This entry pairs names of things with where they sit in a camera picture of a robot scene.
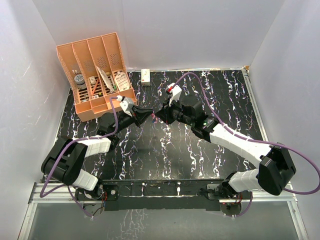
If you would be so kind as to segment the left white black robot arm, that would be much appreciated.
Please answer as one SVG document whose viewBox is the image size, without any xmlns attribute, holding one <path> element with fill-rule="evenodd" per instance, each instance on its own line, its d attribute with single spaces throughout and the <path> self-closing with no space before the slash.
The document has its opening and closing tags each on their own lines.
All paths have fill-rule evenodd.
<svg viewBox="0 0 320 240">
<path fill-rule="evenodd" d="M 103 195 L 99 179 L 82 169 L 85 158 L 114 150 L 119 142 L 116 134 L 132 124 L 140 127 L 153 114 L 150 108 L 133 106 L 131 115 L 119 111 L 108 112 L 100 120 L 96 135 L 73 142 L 70 137 L 59 137 L 42 163 L 41 171 L 66 186 L 84 189 L 93 200 Z"/>
</svg>

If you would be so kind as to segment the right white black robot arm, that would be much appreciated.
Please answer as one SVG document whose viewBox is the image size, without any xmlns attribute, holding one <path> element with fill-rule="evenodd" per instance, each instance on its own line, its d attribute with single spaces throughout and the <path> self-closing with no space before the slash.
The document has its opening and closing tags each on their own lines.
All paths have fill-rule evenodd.
<svg viewBox="0 0 320 240">
<path fill-rule="evenodd" d="M 198 138 L 227 148 L 255 166 L 230 173 L 216 188 L 206 190 L 208 194 L 233 199 L 243 191 L 264 190 L 278 196 L 297 171 L 287 149 L 252 142 L 237 131 L 229 133 L 217 118 L 205 113 L 203 103 L 194 95 L 166 100 L 155 115 L 167 125 L 178 121 L 190 126 Z"/>
</svg>

